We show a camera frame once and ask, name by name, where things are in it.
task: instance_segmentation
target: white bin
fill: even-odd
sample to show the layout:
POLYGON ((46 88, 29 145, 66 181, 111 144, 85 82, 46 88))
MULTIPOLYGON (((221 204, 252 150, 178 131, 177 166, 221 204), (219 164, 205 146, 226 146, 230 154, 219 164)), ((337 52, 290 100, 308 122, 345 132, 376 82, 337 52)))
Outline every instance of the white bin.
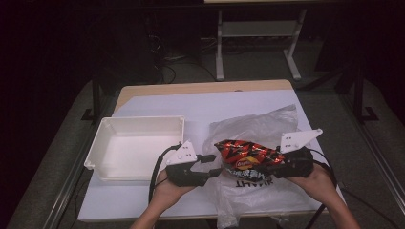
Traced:
POLYGON ((183 133, 183 116, 105 117, 84 166, 102 180, 149 181, 158 157, 183 133))

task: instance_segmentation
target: clear plastic bag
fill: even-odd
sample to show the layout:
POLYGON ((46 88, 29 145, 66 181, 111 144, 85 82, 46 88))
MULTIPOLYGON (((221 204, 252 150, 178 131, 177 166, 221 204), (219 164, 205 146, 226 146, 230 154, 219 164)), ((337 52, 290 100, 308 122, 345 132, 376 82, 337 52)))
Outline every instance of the clear plastic bag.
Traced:
MULTIPOLYGON (((222 166, 222 158, 214 146, 215 143, 224 139, 238 139, 275 149, 280 145, 282 133, 296 132, 297 125, 295 105, 289 105, 267 114, 230 118, 211 123, 210 135, 202 149, 205 155, 217 156, 211 166, 218 168, 222 166)), ((218 177, 209 179, 204 189, 217 207, 217 226, 223 229, 238 226, 241 214, 270 209, 269 205, 278 204, 278 198, 289 196, 300 199, 300 195, 286 193, 286 190, 287 192, 290 190, 288 187, 291 185, 293 184, 285 179, 248 183, 223 171, 218 177), (272 190, 272 196, 268 194, 269 189, 272 190)))

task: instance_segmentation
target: hand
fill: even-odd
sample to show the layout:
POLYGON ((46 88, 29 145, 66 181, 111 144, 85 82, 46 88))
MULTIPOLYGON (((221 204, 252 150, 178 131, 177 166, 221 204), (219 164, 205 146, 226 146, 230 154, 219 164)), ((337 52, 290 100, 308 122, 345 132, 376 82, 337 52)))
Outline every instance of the hand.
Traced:
POLYGON ((325 204, 338 229, 360 228, 346 203, 337 194, 330 174, 320 165, 314 164, 308 177, 290 177, 288 180, 304 189, 310 197, 325 204))
POLYGON ((151 229, 160 215, 179 201, 182 195, 195 187, 178 187, 167 179, 165 170, 158 174, 155 193, 146 210, 131 226, 131 229, 151 229))

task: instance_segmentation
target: white 3d printed mount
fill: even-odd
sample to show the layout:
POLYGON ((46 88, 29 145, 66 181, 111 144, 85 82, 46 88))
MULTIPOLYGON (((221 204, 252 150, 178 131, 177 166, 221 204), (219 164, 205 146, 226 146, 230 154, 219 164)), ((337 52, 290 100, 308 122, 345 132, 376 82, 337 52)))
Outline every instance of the white 3d printed mount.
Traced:
POLYGON ((166 165, 183 164, 196 161, 197 155, 194 151, 193 144, 187 140, 173 155, 166 160, 166 165))
POLYGON ((321 129, 284 133, 281 137, 280 153, 288 153, 303 148, 310 141, 321 135, 323 131, 321 129))

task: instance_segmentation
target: gray carpet floor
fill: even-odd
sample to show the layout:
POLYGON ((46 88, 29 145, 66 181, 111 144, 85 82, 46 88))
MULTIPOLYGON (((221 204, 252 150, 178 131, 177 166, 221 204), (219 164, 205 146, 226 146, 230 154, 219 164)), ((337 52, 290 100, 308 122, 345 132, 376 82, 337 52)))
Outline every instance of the gray carpet floor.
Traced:
MULTIPOLYGON (((264 47, 255 46, 246 52, 224 55, 225 81, 256 79, 287 79, 294 88, 307 85, 323 73, 313 71, 321 42, 300 42, 294 58, 303 77, 299 82, 292 80, 282 49, 286 44, 272 41, 264 47)), ((170 65, 176 71, 173 83, 213 82, 215 58, 206 53, 196 62, 183 59, 170 65)), ((171 72, 163 72, 169 81, 171 72)), ((374 109, 378 121, 367 122, 359 127, 352 115, 348 102, 352 93, 339 95, 333 90, 337 77, 310 92, 297 92, 304 111, 313 128, 322 128, 324 133, 318 141, 333 166, 340 185, 370 203, 375 209, 394 221, 399 228, 405 228, 404 213, 379 170, 361 128, 366 128, 373 136, 379 149, 389 162, 398 181, 405 184, 402 171, 405 169, 405 128, 387 107, 380 91, 371 83, 365 82, 364 105, 374 109)), ((84 111, 92 107, 91 83, 78 95, 75 104, 35 174, 29 189, 15 211, 9 224, 10 229, 43 228, 57 195, 70 173, 77 152, 86 136, 94 128, 91 121, 82 121, 84 111)), ((113 113, 113 107, 105 107, 105 115, 113 113)), ((92 171, 84 170, 75 186, 70 202, 57 223, 57 228, 128 228, 132 221, 85 223, 77 221, 80 205, 86 194, 86 187, 92 171)), ((363 228, 393 228, 374 210, 359 200, 343 193, 346 202, 363 228)), ((284 228, 304 228, 311 215, 279 216, 284 228)), ((163 221, 161 228, 208 228, 204 220, 163 221)), ((270 218, 242 219, 239 228, 274 228, 270 218)), ((323 214, 315 222, 314 228, 334 228, 328 214, 323 214)))

